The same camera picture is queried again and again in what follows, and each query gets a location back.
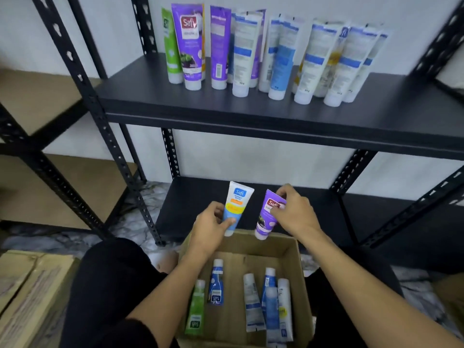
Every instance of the green tube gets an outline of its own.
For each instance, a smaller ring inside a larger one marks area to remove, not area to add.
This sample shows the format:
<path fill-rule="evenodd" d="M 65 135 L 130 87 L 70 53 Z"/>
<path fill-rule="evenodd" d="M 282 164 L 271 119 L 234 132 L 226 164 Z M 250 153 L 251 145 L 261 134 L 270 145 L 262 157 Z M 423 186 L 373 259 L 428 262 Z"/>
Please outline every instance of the green tube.
<path fill-rule="evenodd" d="M 166 52 L 167 77 L 172 84 L 180 84 L 184 81 L 181 57 L 177 47 L 173 14 L 166 8 L 161 8 L 164 30 L 164 48 Z"/>
<path fill-rule="evenodd" d="M 197 280 L 195 283 L 194 293 L 192 294 L 192 303 L 187 317 L 185 326 L 186 334 L 203 335 L 203 321 L 205 315 L 205 281 Z"/>

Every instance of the hand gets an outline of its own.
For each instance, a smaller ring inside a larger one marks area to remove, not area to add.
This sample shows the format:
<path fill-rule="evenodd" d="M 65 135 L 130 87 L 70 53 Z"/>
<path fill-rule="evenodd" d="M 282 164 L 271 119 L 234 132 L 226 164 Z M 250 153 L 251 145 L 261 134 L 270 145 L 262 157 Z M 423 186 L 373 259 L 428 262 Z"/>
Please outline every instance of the hand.
<path fill-rule="evenodd" d="M 313 238 L 328 238 L 321 230 L 317 216 L 310 201 L 302 197 L 290 184 L 280 187 L 276 194 L 286 198 L 285 209 L 273 207 L 270 211 L 280 225 L 304 244 L 303 240 Z"/>
<path fill-rule="evenodd" d="M 224 233 L 229 226 L 235 223 L 235 218 L 229 217 L 221 222 L 224 213 L 224 205 L 212 201 L 210 205 L 197 216 L 188 252 L 195 257 L 202 257 L 204 261 L 209 259 L 221 244 Z"/>

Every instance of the brown shelf board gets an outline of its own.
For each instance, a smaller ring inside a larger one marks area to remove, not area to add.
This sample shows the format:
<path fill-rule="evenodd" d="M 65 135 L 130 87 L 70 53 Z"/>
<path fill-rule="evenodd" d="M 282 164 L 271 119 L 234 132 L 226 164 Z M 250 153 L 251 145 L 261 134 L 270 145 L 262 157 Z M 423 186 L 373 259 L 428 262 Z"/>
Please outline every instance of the brown shelf board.
<path fill-rule="evenodd" d="M 97 86 L 101 80 L 90 78 Z M 0 69 L 0 102 L 28 135 L 81 100 L 69 75 Z"/>
<path fill-rule="evenodd" d="M 111 160 L 47 155 L 84 201 L 105 222 L 126 184 Z M 129 163 L 131 172 L 136 164 Z M 22 160 L 0 156 L 0 219 L 89 229 Z"/>

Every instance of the person's left hand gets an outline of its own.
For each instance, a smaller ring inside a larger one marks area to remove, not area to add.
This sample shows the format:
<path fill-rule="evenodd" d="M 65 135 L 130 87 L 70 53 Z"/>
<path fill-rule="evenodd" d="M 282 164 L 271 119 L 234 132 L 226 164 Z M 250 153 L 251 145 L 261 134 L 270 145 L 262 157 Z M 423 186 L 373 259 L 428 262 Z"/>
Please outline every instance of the person's left hand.
<path fill-rule="evenodd" d="M 222 216 L 224 205 L 217 201 L 212 201 L 210 205 L 197 216 L 188 252 L 195 254 L 195 257 L 201 255 L 206 261 L 216 251 L 224 238 L 224 233 L 229 226 L 235 223 L 235 218 L 229 217 L 224 222 Z"/>

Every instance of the cardboard box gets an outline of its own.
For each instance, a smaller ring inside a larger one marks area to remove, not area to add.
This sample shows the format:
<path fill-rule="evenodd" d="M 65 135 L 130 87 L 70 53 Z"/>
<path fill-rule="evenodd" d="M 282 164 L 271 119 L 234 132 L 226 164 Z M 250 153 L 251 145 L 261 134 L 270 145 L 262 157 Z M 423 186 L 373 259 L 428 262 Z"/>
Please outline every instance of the cardboard box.
<path fill-rule="evenodd" d="M 190 236 L 183 242 L 180 257 L 185 254 L 189 240 Z M 254 231 L 235 230 L 233 236 L 224 237 L 217 252 L 200 273 L 199 278 L 206 281 L 205 296 L 212 262 L 216 258 L 224 261 L 224 304 L 211 305 L 206 303 L 205 298 L 205 324 L 201 338 L 184 334 L 187 319 L 184 317 L 176 335 L 180 347 L 265 347 L 266 331 L 247 333 L 246 330 L 243 275 L 250 272 L 255 275 L 261 297 L 265 269 L 273 267 L 277 278 L 290 281 L 295 341 L 287 346 L 306 348 L 313 335 L 312 316 L 296 239 L 271 233 L 263 241 L 255 237 Z"/>
<path fill-rule="evenodd" d="M 7 251 L 0 257 L 0 348 L 56 348 L 78 259 Z"/>
<path fill-rule="evenodd" d="M 432 286 L 446 312 L 464 336 L 464 272 L 450 275 Z"/>

